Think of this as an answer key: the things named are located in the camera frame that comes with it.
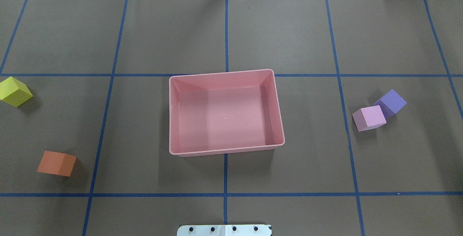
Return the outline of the pink foam block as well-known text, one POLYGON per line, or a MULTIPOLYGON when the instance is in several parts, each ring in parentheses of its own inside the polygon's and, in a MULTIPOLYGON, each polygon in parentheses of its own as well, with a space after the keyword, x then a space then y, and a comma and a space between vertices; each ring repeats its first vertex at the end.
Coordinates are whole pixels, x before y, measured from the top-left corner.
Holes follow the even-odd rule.
POLYGON ((379 105, 360 108, 352 117, 358 131, 372 130, 387 124, 379 105))

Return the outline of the purple foam block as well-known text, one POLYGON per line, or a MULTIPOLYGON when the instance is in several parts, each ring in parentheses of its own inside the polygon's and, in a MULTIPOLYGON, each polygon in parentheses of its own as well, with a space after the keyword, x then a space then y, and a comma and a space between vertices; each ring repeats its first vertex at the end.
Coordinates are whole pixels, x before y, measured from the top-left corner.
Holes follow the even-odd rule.
POLYGON ((405 105, 407 101, 400 96, 398 92, 391 89, 371 106, 380 106, 385 119, 395 116, 405 105))

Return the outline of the orange foam block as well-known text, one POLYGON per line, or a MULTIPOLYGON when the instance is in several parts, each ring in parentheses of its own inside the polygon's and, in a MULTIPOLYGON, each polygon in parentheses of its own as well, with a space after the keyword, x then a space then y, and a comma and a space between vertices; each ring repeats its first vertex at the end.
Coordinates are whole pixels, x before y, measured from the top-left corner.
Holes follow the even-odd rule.
POLYGON ((37 172, 47 173, 50 175, 59 175, 70 177, 77 157, 65 153, 45 151, 37 172))

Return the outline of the yellow foam block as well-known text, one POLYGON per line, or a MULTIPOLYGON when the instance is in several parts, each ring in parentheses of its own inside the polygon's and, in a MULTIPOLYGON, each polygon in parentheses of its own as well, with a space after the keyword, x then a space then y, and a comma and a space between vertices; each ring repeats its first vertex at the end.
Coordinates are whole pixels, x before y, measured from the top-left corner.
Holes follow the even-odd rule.
POLYGON ((0 83, 0 99, 1 101, 19 107, 33 97, 28 86, 17 80, 13 76, 6 78, 0 83))

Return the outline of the pink plastic bin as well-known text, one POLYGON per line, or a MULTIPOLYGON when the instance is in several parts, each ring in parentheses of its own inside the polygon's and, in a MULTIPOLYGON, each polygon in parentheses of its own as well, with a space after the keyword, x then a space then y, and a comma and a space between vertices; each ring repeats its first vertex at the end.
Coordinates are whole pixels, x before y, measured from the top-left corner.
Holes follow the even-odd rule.
POLYGON ((172 155, 261 151, 284 143, 273 70, 169 78, 169 152, 172 155))

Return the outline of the white mounting plate with bolts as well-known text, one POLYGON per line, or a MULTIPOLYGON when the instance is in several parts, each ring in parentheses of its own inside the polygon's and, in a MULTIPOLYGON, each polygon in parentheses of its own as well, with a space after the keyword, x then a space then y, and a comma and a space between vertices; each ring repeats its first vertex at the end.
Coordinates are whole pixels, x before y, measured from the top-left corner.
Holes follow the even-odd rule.
POLYGON ((216 224, 180 226, 177 236, 272 236, 271 225, 216 224))

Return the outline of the brown paper table cover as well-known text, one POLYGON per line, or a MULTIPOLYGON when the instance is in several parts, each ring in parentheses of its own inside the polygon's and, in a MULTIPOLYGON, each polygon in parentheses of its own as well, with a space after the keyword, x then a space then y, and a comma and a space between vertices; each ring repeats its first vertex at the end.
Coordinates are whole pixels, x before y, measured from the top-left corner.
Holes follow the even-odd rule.
POLYGON ((2 236, 462 235, 462 0, 1 0, 2 236), (169 152, 169 78, 275 73, 285 143, 169 152), (407 104, 358 131, 394 89, 407 104), (70 177, 37 172, 45 151, 70 177))

